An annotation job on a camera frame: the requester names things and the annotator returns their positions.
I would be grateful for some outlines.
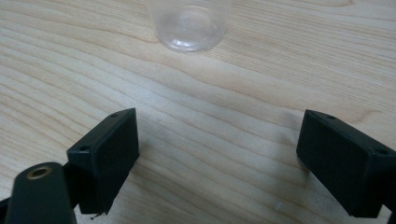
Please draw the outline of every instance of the wood grain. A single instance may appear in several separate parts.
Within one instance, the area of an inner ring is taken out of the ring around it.
[[[386,223],[349,217],[295,148],[307,108],[396,148],[396,4],[235,0],[222,42],[182,54],[143,0],[0,1],[1,198],[129,107],[141,157],[78,223]]]

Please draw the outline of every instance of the cup bottom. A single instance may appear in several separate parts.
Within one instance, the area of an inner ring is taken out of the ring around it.
[[[157,36],[168,48],[179,51],[211,49],[224,36],[224,22],[213,10],[187,6],[164,14],[156,25]]]

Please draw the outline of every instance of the clear plastic cup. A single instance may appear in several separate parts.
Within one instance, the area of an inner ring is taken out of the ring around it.
[[[224,37],[233,0],[147,0],[159,40],[169,49],[211,49]]]

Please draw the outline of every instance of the screw hole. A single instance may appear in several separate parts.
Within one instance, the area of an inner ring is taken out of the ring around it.
[[[50,172],[51,172],[50,167],[41,166],[41,167],[35,168],[33,171],[29,172],[26,177],[31,180],[39,179],[43,176],[48,175]]]
[[[385,150],[385,149],[382,149],[382,148],[376,148],[376,149],[374,149],[374,151],[376,151],[376,152],[378,152],[379,154],[382,154],[382,155],[388,155],[388,151]]]
[[[90,147],[88,146],[83,146],[79,149],[79,151],[88,151],[88,150],[90,150]]]

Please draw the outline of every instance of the light wooden surface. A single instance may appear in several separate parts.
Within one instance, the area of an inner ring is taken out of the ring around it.
[[[305,109],[396,148],[394,0],[235,0],[214,49],[163,47],[143,0],[0,1],[0,197],[108,114],[141,157],[78,223],[386,223],[349,217],[296,158]]]

